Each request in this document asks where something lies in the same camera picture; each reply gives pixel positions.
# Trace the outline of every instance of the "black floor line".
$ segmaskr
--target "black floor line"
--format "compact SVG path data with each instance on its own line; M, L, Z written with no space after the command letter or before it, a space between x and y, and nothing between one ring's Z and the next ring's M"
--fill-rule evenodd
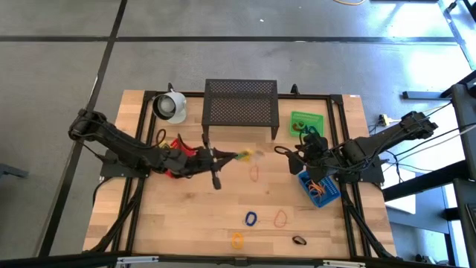
M0 42L108 42L109 36L0 36Z
M353 36L119 36L116 42L337 42L337 43L456 43L454 37Z
M118 14L116 15L111 34L108 38L107 46L104 51L103 59L101 60L100 67L97 72L96 81L94 83L91 96L89 97L89 101L86 105L87 110L93 110L94 106L96 105L97 97L99 95L100 88L103 84L107 65L109 64L109 58L111 57L112 48L114 47L115 37L118 35L120 23L122 21L124 11L126 9L126 4L127 0L121 0L118 9ZM66 204L66 200L68 199L68 193L73 183L74 173L76 172L77 164L80 160L82 148L83 146L81 146L78 141L75 141L73 147L70 150L68 161L66 162L67 164L65 165L61 176L61 184L54 198L54 207L51 210L52 213L50 214L50 217L48 217L45 221L45 226L47 227L44 228L42 236L40 237L40 239L42 239L42 242L38 252L39 257L45 257L50 255L51 247L53 246L54 242L54 237L56 236L57 229L61 221L61 216Z

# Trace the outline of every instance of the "wooden table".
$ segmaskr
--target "wooden table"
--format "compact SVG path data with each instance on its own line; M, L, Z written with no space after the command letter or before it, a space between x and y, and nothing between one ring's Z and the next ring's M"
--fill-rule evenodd
M135 135L144 91L126 90L120 103L116 126ZM359 96L344 95L344 107L351 138L368 135L364 110ZM164 128L166 141L180 133L184 141L200 146L202 134L202 98L187 99L187 119L171 125L157 120L155 131ZM268 127L210 127L212 146L222 151L261 150L259 179L250 179L251 164L232 161L220 173L222 190L213 189L210 173L192 179L171 179L152 173L145 182L141 211L134 241L134 253L167 255L254 256L287 258L348 258L342 203L335 200L316 208L304 193L295 176L289 173L285 156L273 151L275 145L293 148L298 138L289 131L293 110L324 116L324 135L332 145L327 105L322 100L279 100L280 125L276 140L271 142ZM339 142L343 141L337 106L334 107ZM151 116L149 104L145 122ZM148 123L142 140L145 141ZM84 249L90 249L111 227L118 215L124 178L107 182L97 192ZM386 250L395 254L390 224L382 192L370 183L360 183L365 220ZM287 214L283 228L274 226L274 217L282 209ZM258 221L253 227L244 224L248 211L255 211ZM120 242L125 248L129 223ZM240 232L244 247L234 249L231 237ZM361 240L354 223L357 252L362 255ZM306 246L298 246L292 237L300 235Z

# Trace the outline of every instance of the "blue box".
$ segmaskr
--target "blue box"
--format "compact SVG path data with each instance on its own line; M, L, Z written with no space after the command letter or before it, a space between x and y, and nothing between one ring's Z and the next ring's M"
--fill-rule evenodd
M329 204L330 202L341 196L341 192L337 189L334 182L329 177L325 177L320 181L320 183L326 189L326 193L321 197L313 197L310 194L308 187L309 183L311 183L311 179L309 178L309 174L307 173L307 171L299 173L297 177L299 178L299 183L301 184L301 186L303 186L303 189L306 194L309 196L314 205L316 205L318 208L322 208L323 206Z

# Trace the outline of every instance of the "rubber band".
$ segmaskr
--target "rubber band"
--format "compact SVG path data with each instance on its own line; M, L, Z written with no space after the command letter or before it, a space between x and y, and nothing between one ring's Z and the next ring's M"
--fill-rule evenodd
M248 218L249 218L250 216L254 216L252 222L248 222ZM247 226L250 226L250 227L251 227L251 226L253 226L253 225L257 222L257 220L258 220L258 216L256 215L256 213L253 212L253 211L250 211L250 212L248 212L248 213L246 214L245 224L246 224Z
M233 233L233 236L231 237L231 246L234 249L242 249L244 245L245 239L243 238L243 234Z
M300 237L299 235L296 235L295 237L292 237L292 242L294 242L296 245L307 245L306 239Z
M307 188L309 189L309 193L312 195L312 197L322 197L326 193L325 185L322 185L321 183L316 184L312 180L309 181Z
M285 217L285 218L284 218L283 224L278 225L278 224L276 224L276 220L277 220L277 218L278 218L278 216L279 216L280 213L284 214L284 217ZM284 212L283 209L280 209L280 210L276 213L276 216L274 217L274 222L273 222L273 224L274 224L274 227L276 227L276 228L283 228L283 227L286 225L286 222L287 222L287 221L288 221L288 215L286 215L286 212Z
M253 170L256 170L256 176L253 176ZM250 168L250 180L252 182L257 182L259 178L260 178L260 168L258 167L258 165L254 165Z

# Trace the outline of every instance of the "white cable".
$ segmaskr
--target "white cable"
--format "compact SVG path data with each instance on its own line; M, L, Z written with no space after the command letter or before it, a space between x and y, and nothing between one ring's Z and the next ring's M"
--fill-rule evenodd
M414 155L415 153L419 153L419 152L422 152L422 151L424 151L424 150L427 150L427 149L430 149L430 148L432 148L432 147L435 147L435 146L437 146L437 145L443 144L443 143L445 143L445 142L447 142L447 141L449 141L449 140L451 140L451 139L453 139L453 138L459 137L459 136L461 136L462 134L467 133L469 130L474 129L475 127L476 127L476 125L474 125L474 126L468 128L467 130L462 131L461 133L459 133L459 134L457 134L457 135L452 136L451 138L447 138L446 140L441 141L441 142L438 142L437 144L433 144L433 145L431 145L431 146L428 146L428 147L426 147L426 148L423 148L423 149L421 149L421 150L418 150L418 151L416 151L416 152L413 152L413 153L407 155L406 157L400 159L400 160L399 160L399 163L400 163L403 159L406 159L406 158L408 158L408 157Z

